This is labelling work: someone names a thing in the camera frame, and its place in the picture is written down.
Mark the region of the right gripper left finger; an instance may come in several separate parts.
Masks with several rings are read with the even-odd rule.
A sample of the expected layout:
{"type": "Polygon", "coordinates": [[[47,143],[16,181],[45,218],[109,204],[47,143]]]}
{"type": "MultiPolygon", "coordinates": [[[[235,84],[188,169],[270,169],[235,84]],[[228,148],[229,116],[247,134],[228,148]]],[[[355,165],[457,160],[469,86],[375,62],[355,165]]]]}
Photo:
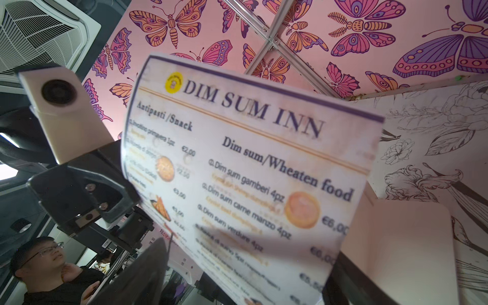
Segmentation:
{"type": "Polygon", "coordinates": [[[90,304],[158,304],[169,261],[163,238],[157,239],[109,285],[103,285],[90,304]]]}

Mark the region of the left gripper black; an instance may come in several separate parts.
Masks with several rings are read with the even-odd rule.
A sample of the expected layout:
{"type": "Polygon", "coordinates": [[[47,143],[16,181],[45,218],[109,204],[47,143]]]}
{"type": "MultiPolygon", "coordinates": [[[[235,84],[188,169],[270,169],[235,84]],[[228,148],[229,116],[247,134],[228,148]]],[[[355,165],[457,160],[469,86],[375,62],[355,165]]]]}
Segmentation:
{"type": "Polygon", "coordinates": [[[35,175],[27,186],[59,230],[95,252],[111,243],[135,252],[154,228],[123,176],[121,141],[35,175]]]}

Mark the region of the Dim Sum Inn menu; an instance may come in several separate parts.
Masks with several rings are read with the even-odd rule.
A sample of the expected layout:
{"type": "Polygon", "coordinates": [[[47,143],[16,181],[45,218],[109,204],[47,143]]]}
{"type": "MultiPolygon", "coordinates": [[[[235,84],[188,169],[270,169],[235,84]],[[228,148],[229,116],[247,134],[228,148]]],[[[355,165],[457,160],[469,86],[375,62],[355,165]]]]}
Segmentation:
{"type": "Polygon", "coordinates": [[[317,304],[383,122],[335,98],[153,54],[128,105],[123,173],[236,304],[317,304]]]}

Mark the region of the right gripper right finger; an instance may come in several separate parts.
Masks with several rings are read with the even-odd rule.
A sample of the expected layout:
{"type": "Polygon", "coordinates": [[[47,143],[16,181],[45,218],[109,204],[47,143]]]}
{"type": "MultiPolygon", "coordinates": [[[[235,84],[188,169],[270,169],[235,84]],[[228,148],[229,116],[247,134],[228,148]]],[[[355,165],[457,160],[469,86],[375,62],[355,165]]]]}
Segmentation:
{"type": "Polygon", "coordinates": [[[325,305],[399,305],[342,252],[325,282],[322,299],[325,305]]]}

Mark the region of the clear acrylic menu holder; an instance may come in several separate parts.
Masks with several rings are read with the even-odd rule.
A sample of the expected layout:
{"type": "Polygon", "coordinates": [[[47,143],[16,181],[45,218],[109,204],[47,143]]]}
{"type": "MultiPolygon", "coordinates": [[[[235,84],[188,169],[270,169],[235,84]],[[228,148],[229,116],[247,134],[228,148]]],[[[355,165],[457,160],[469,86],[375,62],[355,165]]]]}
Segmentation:
{"type": "Polygon", "coordinates": [[[366,185],[342,252],[399,304],[459,304],[451,215],[435,202],[379,199],[366,185]]]}

